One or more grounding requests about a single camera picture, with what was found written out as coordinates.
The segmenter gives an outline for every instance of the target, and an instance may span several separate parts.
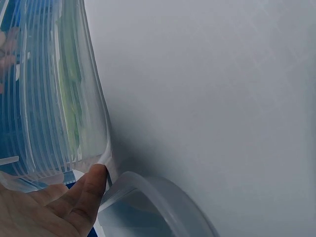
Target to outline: white wall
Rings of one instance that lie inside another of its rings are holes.
[[[222,237],[316,235],[316,1],[86,0],[120,171]]]

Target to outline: stacked plastic layers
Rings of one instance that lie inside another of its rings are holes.
[[[0,180],[72,182],[111,149],[83,0],[1,0],[0,23]]]

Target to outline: skin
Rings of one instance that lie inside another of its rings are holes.
[[[3,93],[2,78],[8,69],[15,63],[13,55],[16,49],[16,37],[19,32],[18,27],[12,27],[7,36],[0,32],[0,94]]]
[[[86,237],[105,191],[107,169],[95,164],[71,189],[63,184],[28,194],[0,184],[0,237]]]

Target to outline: finger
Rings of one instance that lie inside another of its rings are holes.
[[[12,27],[8,32],[8,39],[13,39],[17,36],[20,28],[19,27]]]
[[[15,51],[16,44],[17,44],[16,39],[9,39],[1,48],[6,54],[11,54]]]
[[[12,64],[15,63],[14,55],[7,55],[0,59],[0,78],[3,76],[3,72],[7,71]]]
[[[64,218],[68,215],[78,202],[83,186],[86,180],[86,174],[82,176],[64,195],[57,200],[49,203],[49,208],[55,215]]]
[[[47,188],[28,193],[39,205],[46,206],[52,201],[60,198],[68,188],[64,184],[53,184]]]
[[[3,31],[0,32],[0,47],[5,43],[6,36]]]
[[[102,164],[90,168],[78,203],[65,220],[72,224],[80,234],[87,236],[91,230],[105,191],[107,169]]]

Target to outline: gray surface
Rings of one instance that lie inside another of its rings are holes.
[[[119,171],[175,182],[222,237],[315,236],[315,2],[85,4]]]

